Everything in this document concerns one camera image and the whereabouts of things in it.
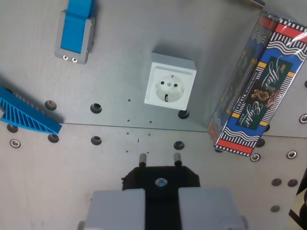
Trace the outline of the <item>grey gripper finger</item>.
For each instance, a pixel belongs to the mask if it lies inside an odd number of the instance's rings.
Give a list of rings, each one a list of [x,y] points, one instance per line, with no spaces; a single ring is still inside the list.
[[[144,230],[145,190],[95,191],[84,230]]]
[[[180,188],[178,200],[183,230],[246,229],[246,221],[227,188]]]

